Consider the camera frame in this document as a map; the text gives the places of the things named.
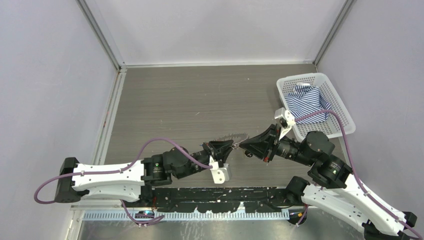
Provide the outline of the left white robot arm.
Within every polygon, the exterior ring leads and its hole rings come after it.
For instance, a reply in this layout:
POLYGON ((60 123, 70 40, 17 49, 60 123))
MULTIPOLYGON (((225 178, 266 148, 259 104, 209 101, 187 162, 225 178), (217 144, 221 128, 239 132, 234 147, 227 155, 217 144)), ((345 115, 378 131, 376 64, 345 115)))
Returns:
POLYGON ((148 207, 153 202, 152 187, 166 186, 208 170, 214 184, 229 181, 226 162, 233 150, 233 140, 209 141, 202 150, 189 154, 183 147, 156 154, 134 163, 89 165, 75 157, 64 160, 57 182, 55 203, 75 203, 82 199, 123 200, 148 207))

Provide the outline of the numbered metal key ring disc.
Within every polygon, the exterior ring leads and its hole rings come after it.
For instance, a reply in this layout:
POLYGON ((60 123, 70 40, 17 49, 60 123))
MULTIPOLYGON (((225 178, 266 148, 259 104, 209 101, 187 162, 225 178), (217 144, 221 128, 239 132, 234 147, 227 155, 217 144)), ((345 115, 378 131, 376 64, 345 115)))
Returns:
POLYGON ((241 142, 249 139, 249 135, 245 132, 243 133, 230 133, 218 138, 215 138, 214 141, 229 141, 233 140, 232 148, 238 149, 241 142))

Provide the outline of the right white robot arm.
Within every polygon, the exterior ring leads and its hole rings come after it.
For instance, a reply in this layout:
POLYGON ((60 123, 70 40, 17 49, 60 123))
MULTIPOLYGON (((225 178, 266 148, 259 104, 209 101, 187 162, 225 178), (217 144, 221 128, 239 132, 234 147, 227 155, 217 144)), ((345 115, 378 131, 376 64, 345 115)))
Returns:
POLYGON ((282 135, 274 124, 263 133, 239 145, 248 157, 270 162, 279 156, 311 169, 308 180, 294 176, 283 191, 291 205, 312 205, 347 222, 366 240, 410 240, 404 231, 413 228, 417 216, 399 211, 376 196, 353 169, 333 155, 335 145, 321 131, 310 131, 302 142, 282 135))

